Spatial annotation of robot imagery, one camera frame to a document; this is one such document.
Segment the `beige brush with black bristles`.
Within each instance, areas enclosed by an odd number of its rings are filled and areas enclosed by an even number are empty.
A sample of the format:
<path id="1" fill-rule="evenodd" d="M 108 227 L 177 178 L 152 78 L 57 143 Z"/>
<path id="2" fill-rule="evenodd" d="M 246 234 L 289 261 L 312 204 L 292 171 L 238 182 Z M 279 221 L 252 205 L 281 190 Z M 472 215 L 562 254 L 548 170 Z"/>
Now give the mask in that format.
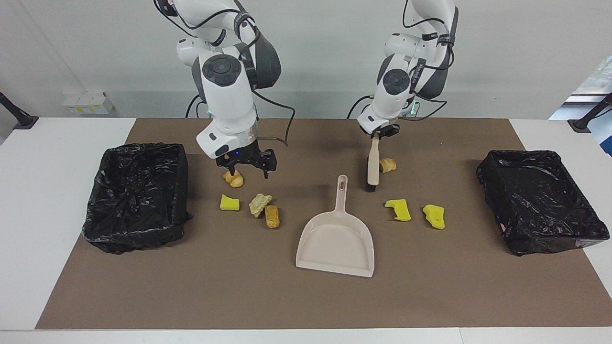
<path id="1" fill-rule="evenodd" d="M 369 156 L 367 159 L 367 180 L 365 191 L 372 193 L 376 191 L 380 183 L 380 150 L 379 140 L 371 140 Z"/>

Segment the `pale beige rock-like chunk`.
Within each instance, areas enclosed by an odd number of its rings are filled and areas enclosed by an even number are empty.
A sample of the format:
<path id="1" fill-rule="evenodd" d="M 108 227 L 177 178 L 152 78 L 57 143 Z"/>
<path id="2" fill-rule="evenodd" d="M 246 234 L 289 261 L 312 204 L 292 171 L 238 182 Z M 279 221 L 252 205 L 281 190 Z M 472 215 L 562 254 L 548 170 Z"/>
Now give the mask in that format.
<path id="1" fill-rule="evenodd" d="M 270 194 L 258 193 L 249 203 L 249 210 L 251 215 L 255 218 L 260 217 L 265 207 L 273 200 L 273 196 Z"/>

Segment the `notched yellow sponge chunk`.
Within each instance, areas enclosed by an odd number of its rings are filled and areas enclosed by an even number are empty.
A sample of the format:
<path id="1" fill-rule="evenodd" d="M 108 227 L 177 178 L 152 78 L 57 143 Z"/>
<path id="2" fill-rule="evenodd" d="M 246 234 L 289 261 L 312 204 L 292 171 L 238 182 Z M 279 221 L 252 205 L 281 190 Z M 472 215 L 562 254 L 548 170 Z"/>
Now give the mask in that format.
<path id="1" fill-rule="evenodd" d="M 392 208 L 395 212 L 395 220 L 397 221 L 409 221 L 411 220 L 411 214 L 407 207 L 406 199 L 393 199 L 387 200 L 384 207 Z"/>

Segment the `beige plastic dustpan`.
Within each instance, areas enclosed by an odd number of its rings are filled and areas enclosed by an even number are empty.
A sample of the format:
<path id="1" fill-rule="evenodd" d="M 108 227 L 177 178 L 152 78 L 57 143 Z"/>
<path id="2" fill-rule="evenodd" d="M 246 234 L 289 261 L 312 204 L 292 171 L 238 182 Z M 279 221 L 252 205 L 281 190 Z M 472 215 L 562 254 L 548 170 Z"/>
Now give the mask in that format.
<path id="1" fill-rule="evenodd" d="M 375 270 L 373 237 L 367 225 L 346 211 L 348 177 L 338 176 L 335 207 L 312 217 L 297 246 L 295 267 L 372 278 Z"/>

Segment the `black-bagged bin with pink spot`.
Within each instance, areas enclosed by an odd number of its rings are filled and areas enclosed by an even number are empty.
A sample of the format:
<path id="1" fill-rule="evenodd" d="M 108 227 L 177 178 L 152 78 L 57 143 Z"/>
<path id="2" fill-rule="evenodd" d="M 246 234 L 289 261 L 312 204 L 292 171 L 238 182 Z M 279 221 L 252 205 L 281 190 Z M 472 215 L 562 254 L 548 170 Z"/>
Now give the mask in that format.
<path id="1" fill-rule="evenodd" d="M 555 151 L 491 150 L 476 176 L 515 256 L 565 252 L 611 237 Z"/>

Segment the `brown table mat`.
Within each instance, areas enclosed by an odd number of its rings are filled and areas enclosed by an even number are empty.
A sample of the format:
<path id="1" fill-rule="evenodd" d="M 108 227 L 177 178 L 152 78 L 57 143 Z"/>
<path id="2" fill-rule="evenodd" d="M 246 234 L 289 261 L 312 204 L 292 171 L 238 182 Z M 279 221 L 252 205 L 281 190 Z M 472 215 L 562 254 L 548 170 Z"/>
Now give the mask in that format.
<path id="1" fill-rule="evenodd" d="M 477 180 L 491 150 L 521 150 L 503 119 L 428 119 L 401 126 L 381 152 L 396 160 L 367 193 L 369 144 L 353 120 L 299 119 L 269 179 L 251 166 L 232 189 L 197 147 L 205 119 L 139 119 L 127 143 L 181 143 L 189 167 L 185 236 L 114 255 L 79 238 L 37 329 L 310 329 L 612 326 L 612 299 L 583 250 L 512 255 Z M 375 268 L 359 278 L 295 267 L 302 230 L 335 203 L 369 227 Z M 249 203 L 270 194 L 280 226 Z M 220 210 L 221 194 L 240 200 Z M 406 199 L 409 221 L 387 200 Z M 444 229 L 422 209 L 444 207 Z"/>

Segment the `black stand foot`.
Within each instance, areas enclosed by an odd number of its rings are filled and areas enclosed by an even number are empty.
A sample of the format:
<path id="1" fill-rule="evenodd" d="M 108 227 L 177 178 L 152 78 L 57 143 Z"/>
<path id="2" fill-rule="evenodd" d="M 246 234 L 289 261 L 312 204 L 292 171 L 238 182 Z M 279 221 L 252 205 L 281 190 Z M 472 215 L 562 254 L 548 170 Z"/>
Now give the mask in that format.
<path id="1" fill-rule="evenodd" d="M 604 98 L 599 101 L 590 111 L 586 113 L 583 117 L 579 119 L 568 119 L 567 122 L 573 131 L 577 133 L 590 133 L 590 129 L 588 129 L 588 124 L 591 120 L 596 119 L 600 116 L 605 115 L 609 111 L 612 110 L 612 92 L 604 96 Z"/>
<path id="2" fill-rule="evenodd" d="M 26 111 L 13 104 L 1 91 L 0 91 L 0 104 L 17 120 L 17 124 L 13 127 L 14 130 L 28 130 L 31 129 L 37 120 L 38 116 L 29 115 Z"/>

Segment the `white wall socket box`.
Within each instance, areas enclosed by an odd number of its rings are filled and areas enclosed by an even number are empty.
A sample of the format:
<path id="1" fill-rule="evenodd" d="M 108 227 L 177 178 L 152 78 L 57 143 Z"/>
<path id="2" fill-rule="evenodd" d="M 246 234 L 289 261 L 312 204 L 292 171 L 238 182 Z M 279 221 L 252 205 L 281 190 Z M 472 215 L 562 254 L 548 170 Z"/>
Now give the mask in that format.
<path id="1" fill-rule="evenodd" d="M 113 102 L 105 92 L 68 94 L 64 97 L 63 106 L 71 115 L 112 115 L 115 111 Z"/>

